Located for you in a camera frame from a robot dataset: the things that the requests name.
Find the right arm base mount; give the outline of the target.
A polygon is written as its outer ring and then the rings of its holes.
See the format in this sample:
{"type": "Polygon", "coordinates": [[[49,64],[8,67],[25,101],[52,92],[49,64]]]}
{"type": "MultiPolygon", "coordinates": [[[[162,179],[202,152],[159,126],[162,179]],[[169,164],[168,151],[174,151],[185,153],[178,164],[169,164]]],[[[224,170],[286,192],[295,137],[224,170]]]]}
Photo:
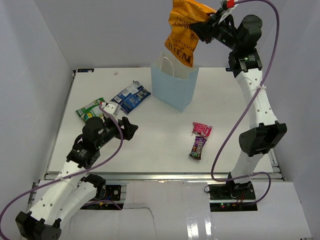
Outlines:
{"type": "Polygon", "coordinates": [[[204,192],[209,194],[210,200],[255,200],[253,186],[246,189],[230,190],[226,184],[208,184],[204,192]]]}

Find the brown M&M's packet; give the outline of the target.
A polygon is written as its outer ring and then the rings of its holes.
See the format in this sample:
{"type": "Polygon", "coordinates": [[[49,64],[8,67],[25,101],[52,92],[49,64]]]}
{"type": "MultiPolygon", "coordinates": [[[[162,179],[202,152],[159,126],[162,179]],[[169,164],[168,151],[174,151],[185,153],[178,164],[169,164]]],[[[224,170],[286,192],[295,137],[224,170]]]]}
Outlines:
{"type": "Polygon", "coordinates": [[[202,136],[196,136],[189,156],[195,160],[201,160],[202,151],[206,143],[206,139],[202,136]]]}

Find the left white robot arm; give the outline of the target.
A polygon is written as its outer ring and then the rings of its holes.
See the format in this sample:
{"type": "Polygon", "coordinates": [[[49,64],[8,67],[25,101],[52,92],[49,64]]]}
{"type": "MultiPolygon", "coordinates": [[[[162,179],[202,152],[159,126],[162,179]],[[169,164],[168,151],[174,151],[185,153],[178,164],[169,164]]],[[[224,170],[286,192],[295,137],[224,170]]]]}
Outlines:
{"type": "Polygon", "coordinates": [[[106,180],[87,171],[100,157],[100,149],[112,139],[131,140],[139,127],[127,117],[92,117],[85,122],[66,157],[62,170],[40,200],[15,218],[27,240],[57,240],[62,228],[90,200],[101,200],[106,180]]]}

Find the green snack bag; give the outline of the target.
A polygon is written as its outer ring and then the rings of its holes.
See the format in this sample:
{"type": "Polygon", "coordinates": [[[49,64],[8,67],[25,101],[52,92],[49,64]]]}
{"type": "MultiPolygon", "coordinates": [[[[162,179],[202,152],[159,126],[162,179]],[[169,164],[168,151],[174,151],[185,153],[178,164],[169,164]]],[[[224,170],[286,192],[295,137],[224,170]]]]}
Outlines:
{"type": "Polygon", "coordinates": [[[100,97],[88,105],[77,109],[75,112],[80,117],[80,119],[85,123],[88,119],[93,117],[103,118],[103,113],[100,110],[99,106],[101,103],[105,103],[105,99],[100,97]]]}

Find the aluminium front rail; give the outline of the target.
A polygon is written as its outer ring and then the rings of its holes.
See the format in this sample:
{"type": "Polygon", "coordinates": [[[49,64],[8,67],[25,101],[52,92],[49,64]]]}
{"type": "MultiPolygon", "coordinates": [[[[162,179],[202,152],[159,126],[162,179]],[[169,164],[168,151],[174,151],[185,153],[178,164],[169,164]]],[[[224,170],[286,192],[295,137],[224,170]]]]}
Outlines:
{"type": "MultiPolygon", "coordinates": [[[[210,174],[204,173],[163,173],[163,174],[155,174],[155,173],[106,173],[106,172],[94,172],[93,174],[97,174],[105,178],[106,180],[191,180],[191,181],[211,181],[213,180],[210,174]]],[[[280,180],[282,179],[282,175],[280,172],[269,173],[271,179],[280,180]]],[[[54,180],[57,177],[55,173],[48,173],[45,175],[45,180],[54,180]]],[[[227,174],[214,174],[216,179],[224,179],[227,178],[227,174]]],[[[267,179],[265,174],[259,174],[252,179],[267,179]]]]}

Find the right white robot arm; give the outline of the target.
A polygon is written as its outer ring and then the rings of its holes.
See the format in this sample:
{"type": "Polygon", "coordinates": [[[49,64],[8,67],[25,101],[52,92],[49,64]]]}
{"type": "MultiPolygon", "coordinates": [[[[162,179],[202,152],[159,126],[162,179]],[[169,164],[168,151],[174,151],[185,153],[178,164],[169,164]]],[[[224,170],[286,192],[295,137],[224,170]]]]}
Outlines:
{"type": "Polygon", "coordinates": [[[239,135],[240,155],[225,179],[226,195],[233,200],[251,187],[257,164],[287,132],[287,125],[278,121],[271,108],[264,85],[267,73],[263,72],[256,49],[262,26],[262,20],[250,14],[235,27],[233,17],[229,15],[223,18],[221,10],[207,21],[190,25],[202,42],[209,44],[216,40],[231,50],[228,56],[229,71],[233,73],[247,105],[242,115],[249,117],[249,129],[239,135]]]}

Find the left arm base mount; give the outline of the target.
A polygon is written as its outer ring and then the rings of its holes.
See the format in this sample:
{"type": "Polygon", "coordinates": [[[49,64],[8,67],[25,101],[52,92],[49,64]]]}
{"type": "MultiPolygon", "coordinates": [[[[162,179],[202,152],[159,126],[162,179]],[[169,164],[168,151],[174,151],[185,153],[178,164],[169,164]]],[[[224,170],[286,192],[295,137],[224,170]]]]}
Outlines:
{"type": "Polygon", "coordinates": [[[92,201],[111,200],[119,201],[121,199],[121,185],[104,185],[97,188],[96,195],[92,201]]]}

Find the blue snack bag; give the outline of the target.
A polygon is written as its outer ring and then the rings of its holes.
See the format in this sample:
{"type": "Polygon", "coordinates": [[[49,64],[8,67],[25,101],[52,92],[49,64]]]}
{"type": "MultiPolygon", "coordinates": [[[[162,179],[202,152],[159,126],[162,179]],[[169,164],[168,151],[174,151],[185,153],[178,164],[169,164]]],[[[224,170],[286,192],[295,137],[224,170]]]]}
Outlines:
{"type": "Polygon", "coordinates": [[[138,81],[133,81],[110,101],[120,105],[121,110],[128,115],[150,95],[151,93],[138,81]]]}

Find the orange potato chip bag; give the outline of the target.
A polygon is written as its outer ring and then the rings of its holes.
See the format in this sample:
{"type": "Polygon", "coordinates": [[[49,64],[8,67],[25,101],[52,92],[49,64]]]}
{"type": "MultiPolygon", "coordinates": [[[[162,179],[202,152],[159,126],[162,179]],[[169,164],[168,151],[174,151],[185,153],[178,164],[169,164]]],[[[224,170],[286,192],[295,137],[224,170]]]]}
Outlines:
{"type": "Polygon", "coordinates": [[[171,33],[164,46],[183,65],[192,68],[194,51],[199,37],[191,30],[190,25],[205,22],[217,11],[195,0],[173,0],[168,23],[171,33]]]}

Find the light blue paper bag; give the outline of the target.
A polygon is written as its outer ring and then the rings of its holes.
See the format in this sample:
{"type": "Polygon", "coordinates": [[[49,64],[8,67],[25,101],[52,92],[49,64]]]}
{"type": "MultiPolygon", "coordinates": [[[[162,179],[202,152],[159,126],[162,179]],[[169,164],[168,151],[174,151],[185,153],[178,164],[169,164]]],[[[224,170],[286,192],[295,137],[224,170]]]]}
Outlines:
{"type": "Polygon", "coordinates": [[[198,67],[185,66],[171,52],[162,51],[151,65],[152,93],[183,112],[193,99],[198,73],[198,67]]]}

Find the left blue table label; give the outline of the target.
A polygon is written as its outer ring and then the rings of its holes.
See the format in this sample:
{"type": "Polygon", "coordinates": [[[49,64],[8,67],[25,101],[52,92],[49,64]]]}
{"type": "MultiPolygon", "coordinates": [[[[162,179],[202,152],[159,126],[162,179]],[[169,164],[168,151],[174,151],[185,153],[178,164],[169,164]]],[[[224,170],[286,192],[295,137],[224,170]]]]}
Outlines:
{"type": "Polygon", "coordinates": [[[94,68],[78,68],[76,70],[77,73],[93,73],[94,72],[94,68]]]}

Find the pink candy packet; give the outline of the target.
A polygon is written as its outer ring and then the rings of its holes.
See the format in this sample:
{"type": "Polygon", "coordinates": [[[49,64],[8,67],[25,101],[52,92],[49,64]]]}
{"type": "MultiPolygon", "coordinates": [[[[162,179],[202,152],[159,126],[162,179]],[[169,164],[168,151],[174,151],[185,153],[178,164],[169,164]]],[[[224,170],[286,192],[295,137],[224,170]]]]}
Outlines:
{"type": "Polygon", "coordinates": [[[208,138],[211,134],[213,127],[199,122],[193,122],[193,134],[197,134],[203,138],[208,138]]]}

